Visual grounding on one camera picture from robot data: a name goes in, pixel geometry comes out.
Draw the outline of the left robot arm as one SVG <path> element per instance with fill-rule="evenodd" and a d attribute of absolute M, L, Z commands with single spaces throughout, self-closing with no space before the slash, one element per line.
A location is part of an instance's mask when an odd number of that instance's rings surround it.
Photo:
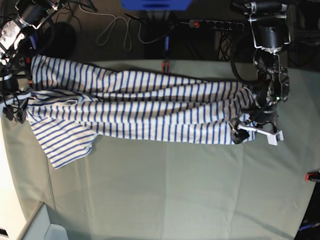
<path fill-rule="evenodd" d="M 247 140 L 251 132 L 263 134 L 269 145 L 276 146 L 284 140 L 278 129 L 277 106 L 286 102 L 290 93 L 288 69 L 281 65 L 280 54 L 291 43 L 287 22 L 289 4 L 284 0 L 233 0 L 231 7 L 242 12 L 248 27 L 236 37 L 230 50 L 231 69 L 236 79 L 248 87 L 253 102 L 241 108 L 241 114 L 229 121 L 231 139 L 235 144 Z M 240 41 L 253 40 L 255 52 L 252 58 L 257 69 L 257 80 L 243 79 L 236 67 L 236 51 Z"/>

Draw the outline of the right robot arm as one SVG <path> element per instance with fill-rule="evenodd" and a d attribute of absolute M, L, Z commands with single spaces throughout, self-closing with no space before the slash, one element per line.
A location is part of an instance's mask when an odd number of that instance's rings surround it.
<path fill-rule="evenodd" d="M 20 113 L 24 102 L 31 98 L 28 88 L 19 91 L 18 73 L 12 70 L 12 61 L 20 45 L 46 22 L 53 24 L 52 16 L 64 5 L 64 0 L 19 0 L 15 4 L 17 17 L 0 30 L 0 114 L 9 120 L 24 120 Z"/>

